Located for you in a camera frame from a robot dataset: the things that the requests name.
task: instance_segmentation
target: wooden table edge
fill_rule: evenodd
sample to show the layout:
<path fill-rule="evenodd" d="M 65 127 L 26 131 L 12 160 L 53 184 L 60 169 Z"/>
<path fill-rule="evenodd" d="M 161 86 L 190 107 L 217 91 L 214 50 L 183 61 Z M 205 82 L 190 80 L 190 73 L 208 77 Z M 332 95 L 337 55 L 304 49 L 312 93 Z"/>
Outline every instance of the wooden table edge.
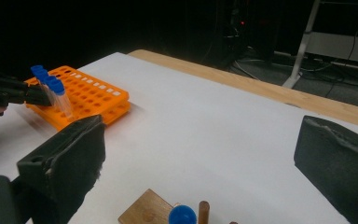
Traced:
<path fill-rule="evenodd" d="M 137 49 L 128 55 L 196 77 L 203 77 L 230 87 L 297 106 L 334 119 L 358 125 L 358 106 L 341 103 L 302 91 L 232 74 L 212 67 L 176 59 L 152 51 Z"/>

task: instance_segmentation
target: blue cap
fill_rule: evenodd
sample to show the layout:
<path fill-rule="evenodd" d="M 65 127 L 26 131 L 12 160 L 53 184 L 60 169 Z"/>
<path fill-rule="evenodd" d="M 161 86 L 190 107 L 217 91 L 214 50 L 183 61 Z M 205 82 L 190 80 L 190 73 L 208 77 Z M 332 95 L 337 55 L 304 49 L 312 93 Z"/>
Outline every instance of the blue cap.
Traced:
<path fill-rule="evenodd" d="M 58 95 L 63 95 L 65 93 L 65 88 L 63 87 L 62 82 L 59 79 L 51 80 L 48 83 L 48 87 Z"/>
<path fill-rule="evenodd" d="M 36 76 L 36 78 L 44 84 L 45 77 L 48 77 L 48 70 L 42 68 L 39 70 L 35 70 L 33 72 L 34 72 L 34 75 Z"/>
<path fill-rule="evenodd" d="M 175 206 L 168 216 L 169 224 L 197 224 L 197 216 L 193 209 L 186 205 Z"/>
<path fill-rule="evenodd" d="M 47 76 L 43 78 L 42 82 L 48 85 L 48 87 L 50 88 L 50 83 L 54 80 L 57 80 L 55 76 Z"/>
<path fill-rule="evenodd" d="M 31 67 L 31 72 L 34 74 L 35 71 L 44 69 L 43 65 L 37 64 Z"/>

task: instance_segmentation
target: wooden stick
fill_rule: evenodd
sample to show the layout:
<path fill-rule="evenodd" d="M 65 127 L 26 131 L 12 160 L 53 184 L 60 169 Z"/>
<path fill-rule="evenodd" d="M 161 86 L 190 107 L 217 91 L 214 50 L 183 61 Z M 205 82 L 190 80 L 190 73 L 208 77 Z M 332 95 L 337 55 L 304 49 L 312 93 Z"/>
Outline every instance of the wooden stick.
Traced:
<path fill-rule="evenodd" d="M 199 224 L 208 224 L 209 220 L 209 203 L 206 201 L 200 202 L 199 205 Z"/>

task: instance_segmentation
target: white tabletop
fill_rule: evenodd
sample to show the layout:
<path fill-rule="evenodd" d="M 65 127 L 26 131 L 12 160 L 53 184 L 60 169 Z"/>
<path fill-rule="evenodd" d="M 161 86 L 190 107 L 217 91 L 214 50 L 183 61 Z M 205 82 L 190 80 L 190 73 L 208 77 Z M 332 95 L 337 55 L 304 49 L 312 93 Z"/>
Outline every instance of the white tabletop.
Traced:
<path fill-rule="evenodd" d="M 118 223 L 147 189 L 210 223 L 347 223 L 295 167 L 312 112 L 115 53 L 79 68 L 130 94 L 131 111 L 105 131 L 101 177 L 71 223 Z M 358 126 L 330 119 L 358 133 Z M 0 175 L 56 131 L 24 105 L 0 117 Z"/>

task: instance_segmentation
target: orange test tube rack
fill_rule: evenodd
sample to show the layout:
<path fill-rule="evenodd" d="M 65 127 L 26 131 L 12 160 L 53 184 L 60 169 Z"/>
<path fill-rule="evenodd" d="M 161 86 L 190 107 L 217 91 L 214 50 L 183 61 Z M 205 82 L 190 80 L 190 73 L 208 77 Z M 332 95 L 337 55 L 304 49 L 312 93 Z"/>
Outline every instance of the orange test tube rack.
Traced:
<path fill-rule="evenodd" d="M 100 114 L 103 117 L 103 123 L 109 125 L 130 110 L 129 94 L 116 86 L 69 66 L 61 66 L 48 73 L 62 81 L 75 120 Z M 26 80 L 26 82 L 38 85 L 35 77 Z M 29 104 L 26 106 L 58 131 L 75 121 L 69 121 L 64 113 L 55 106 Z"/>

